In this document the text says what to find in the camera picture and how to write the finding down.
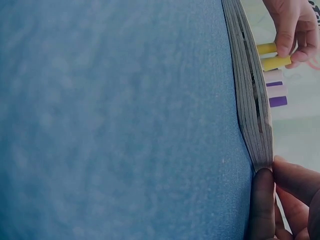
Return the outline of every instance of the blue cloth surface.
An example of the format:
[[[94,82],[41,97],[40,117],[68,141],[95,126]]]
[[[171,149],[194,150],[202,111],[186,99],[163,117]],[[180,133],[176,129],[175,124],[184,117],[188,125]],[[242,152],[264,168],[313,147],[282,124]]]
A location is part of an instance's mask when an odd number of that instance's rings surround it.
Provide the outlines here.
[[[242,239],[220,0],[5,0],[0,43],[0,239]]]

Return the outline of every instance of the yellow sticky tab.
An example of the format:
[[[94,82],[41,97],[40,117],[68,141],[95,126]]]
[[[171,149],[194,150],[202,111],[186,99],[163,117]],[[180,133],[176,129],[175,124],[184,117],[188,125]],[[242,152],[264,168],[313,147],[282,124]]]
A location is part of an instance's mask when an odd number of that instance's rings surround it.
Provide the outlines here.
[[[266,44],[260,44],[257,45],[256,48],[258,49],[259,55],[263,54],[271,54],[277,52],[277,47],[274,42],[266,43]]]
[[[291,64],[290,56],[287,57],[268,57],[261,59],[262,68],[264,71],[269,71],[272,69],[280,68],[286,65]]]

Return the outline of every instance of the bookmark tab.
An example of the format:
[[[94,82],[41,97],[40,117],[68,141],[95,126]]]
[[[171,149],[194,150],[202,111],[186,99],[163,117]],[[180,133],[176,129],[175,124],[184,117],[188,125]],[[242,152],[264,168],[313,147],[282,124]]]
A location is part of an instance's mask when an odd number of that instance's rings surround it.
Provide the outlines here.
[[[270,107],[280,107],[288,105],[287,97],[286,96],[279,96],[279,97],[273,97],[269,99]]]
[[[274,57],[262,58],[261,64],[264,71],[269,71],[272,69],[277,69],[279,67],[283,67],[291,64],[291,59],[290,59],[290,56],[287,56],[284,58],[279,56],[274,56]]]
[[[259,55],[271,54],[271,53],[277,52],[277,47],[274,42],[260,44],[260,45],[257,45],[256,48],[258,49]]]
[[[288,89],[285,85],[268,86],[266,91],[270,99],[288,95]]]
[[[284,80],[283,72],[280,69],[264,71],[263,76],[266,84],[274,83],[274,82],[282,82]]]

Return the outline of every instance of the book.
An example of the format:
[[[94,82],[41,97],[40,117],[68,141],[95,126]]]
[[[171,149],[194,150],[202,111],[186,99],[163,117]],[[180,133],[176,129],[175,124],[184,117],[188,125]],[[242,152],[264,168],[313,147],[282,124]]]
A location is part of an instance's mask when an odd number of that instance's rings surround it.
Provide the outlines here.
[[[273,127],[263,66],[240,0],[222,0],[229,35],[239,128],[255,171],[273,162]]]

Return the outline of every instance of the finger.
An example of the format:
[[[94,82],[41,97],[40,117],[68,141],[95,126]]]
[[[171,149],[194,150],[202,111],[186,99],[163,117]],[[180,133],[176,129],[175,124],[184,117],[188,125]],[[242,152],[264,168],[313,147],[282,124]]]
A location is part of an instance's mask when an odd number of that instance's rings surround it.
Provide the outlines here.
[[[248,236],[251,240],[275,236],[274,178],[269,169],[259,170],[253,180]]]
[[[278,186],[276,187],[276,193],[282,203],[285,218],[295,237],[308,226],[309,208]]]
[[[272,165],[275,183],[307,206],[320,189],[320,173],[274,157]]]
[[[294,69],[296,67],[299,67],[300,64],[301,64],[301,62],[298,62],[298,61],[297,62],[292,62],[291,64],[286,65],[285,68],[286,69]]]
[[[308,233],[308,229],[304,228],[301,232],[298,233],[298,235],[295,237],[295,240],[309,240],[309,233]]]
[[[307,11],[309,19],[303,23],[304,29],[302,29],[302,32],[297,34],[300,38],[300,44],[298,39],[298,49],[291,56],[291,60],[294,62],[306,62],[317,53],[319,44],[317,18],[311,7],[309,7]]]
[[[281,240],[293,240],[293,236],[285,228],[284,220],[282,218],[277,201],[274,201],[274,219],[275,219],[275,235]]]
[[[304,31],[299,31],[296,33],[296,41],[300,48],[303,48],[307,45],[306,43],[306,33]]]
[[[297,46],[297,34],[294,35],[293,43],[292,43],[292,47],[289,55],[291,55],[294,52],[294,50],[296,49],[296,46]]]
[[[310,204],[308,232],[311,239],[319,239],[320,236],[320,191],[318,191]]]
[[[299,18],[296,10],[283,12],[279,16],[279,26],[276,33],[276,50],[280,57],[285,58],[289,55],[294,44],[295,30]]]

